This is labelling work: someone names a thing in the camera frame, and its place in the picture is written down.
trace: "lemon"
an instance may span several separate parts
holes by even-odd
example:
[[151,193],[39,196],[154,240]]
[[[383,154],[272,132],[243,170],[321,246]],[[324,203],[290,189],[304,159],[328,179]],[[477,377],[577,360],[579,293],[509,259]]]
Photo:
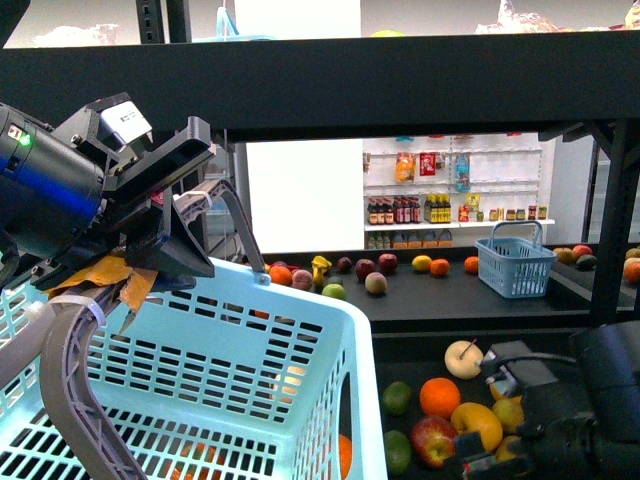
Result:
[[398,430],[384,434],[384,456],[387,471],[391,476],[402,475],[411,462],[411,443],[406,435]]
[[322,294],[326,297],[333,297],[339,300],[347,299],[347,291],[338,283],[330,283],[322,289]]
[[393,382],[382,392],[382,408],[394,417],[405,414],[410,402],[411,387],[404,382]]
[[416,272],[428,272],[431,269],[431,257],[418,255],[411,262],[411,266]]

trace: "white wall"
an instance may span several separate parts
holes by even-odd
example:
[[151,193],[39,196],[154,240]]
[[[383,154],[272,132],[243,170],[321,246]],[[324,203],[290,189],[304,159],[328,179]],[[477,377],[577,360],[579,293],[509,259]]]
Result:
[[[242,35],[360,36],[359,0],[236,0]],[[264,253],[362,249],[362,140],[247,145],[253,231]]]

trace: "apple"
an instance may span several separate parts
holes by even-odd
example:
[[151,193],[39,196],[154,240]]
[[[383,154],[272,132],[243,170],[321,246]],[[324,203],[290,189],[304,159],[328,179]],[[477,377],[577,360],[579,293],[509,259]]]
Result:
[[373,295],[382,295],[387,291],[387,279],[380,272],[371,272],[364,279],[364,288]]
[[453,342],[444,352],[444,364],[449,373],[462,380],[469,380],[480,373],[478,364],[484,355],[475,343],[466,340]]
[[576,245],[572,250],[576,260],[582,255],[593,255],[593,250],[589,245]]
[[398,257],[393,253],[383,253],[378,257],[378,267],[382,273],[389,275],[398,269]]
[[293,272],[292,282],[291,286],[293,288],[309,291],[313,288],[313,275],[307,270],[296,270]]
[[373,260],[369,260],[368,258],[362,258],[356,262],[356,277],[361,282],[364,282],[367,275],[371,272],[376,271],[376,264],[373,263]]
[[442,468],[447,458],[456,453],[453,439],[458,434],[444,418],[423,417],[411,430],[411,444],[416,454],[432,468]]
[[336,266],[338,267],[338,271],[340,273],[349,273],[351,271],[351,267],[353,266],[353,262],[349,257],[342,257],[340,260],[338,260]]

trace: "orange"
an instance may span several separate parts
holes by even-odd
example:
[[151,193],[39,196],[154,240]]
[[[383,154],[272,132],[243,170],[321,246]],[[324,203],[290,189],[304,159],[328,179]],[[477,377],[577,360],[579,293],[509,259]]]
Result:
[[351,440],[340,434],[338,443],[338,456],[340,457],[340,478],[345,480],[351,470],[351,461],[353,460],[353,446]]
[[269,269],[269,276],[273,283],[290,287],[293,285],[293,274],[291,270],[282,265],[274,265]]
[[[202,454],[204,453],[204,447],[205,447],[204,444],[198,443],[196,445],[196,451],[193,454],[191,454],[192,446],[193,446],[192,443],[185,446],[180,452],[180,456],[191,457],[196,460],[200,460],[200,458],[202,458]],[[216,456],[216,449],[214,447],[207,448],[205,460],[207,462],[213,462],[213,459],[215,458],[215,456]],[[224,457],[220,455],[216,463],[218,465],[224,465]],[[185,468],[184,462],[178,462],[173,472],[171,472],[171,480],[179,480],[180,478],[183,478],[182,470],[184,470],[184,468]],[[195,465],[186,465],[186,468],[187,468],[187,473],[184,476],[184,480],[207,480],[208,478],[212,478],[213,480],[220,480],[220,478],[222,477],[222,472],[220,470],[215,470],[213,472],[213,477],[209,477],[209,469],[203,468],[202,470],[200,470],[200,474],[196,477]]]
[[640,283],[640,262],[629,263],[624,268],[624,278],[634,285]]
[[449,420],[460,401],[460,390],[448,378],[432,378],[420,389],[420,406],[425,415],[437,415]]
[[451,415],[451,424],[460,435],[470,432],[480,433],[482,446],[487,452],[498,448],[502,441],[502,424],[490,408],[480,403],[466,402],[456,408]]
[[449,262],[444,258],[438,258],[437,260],[431,262],[430,269],[431,275],[433,275],[434,277],[444,277],[447,273],[449,273],[451,265],[449,265]]
[[464,271],[471,275],[478,274],[478,257],[467,257],[464,261]]

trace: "black cable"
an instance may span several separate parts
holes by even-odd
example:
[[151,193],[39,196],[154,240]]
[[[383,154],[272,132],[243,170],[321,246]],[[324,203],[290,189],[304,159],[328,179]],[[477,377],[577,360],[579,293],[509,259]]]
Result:
[[539,360],[546,362],[559,362],[567,363],[569,365],[576,366],[577,362],[575,358],[565,357],[563,355],[555,355],[553,353],[528,353],[526,355],[514,355],[511,357],[496,357],[491,360],[483,360],[480,364],[480,368],[487,376],[491,376],[498,371],[498,369],[511,362],[520,362],[523,360]]

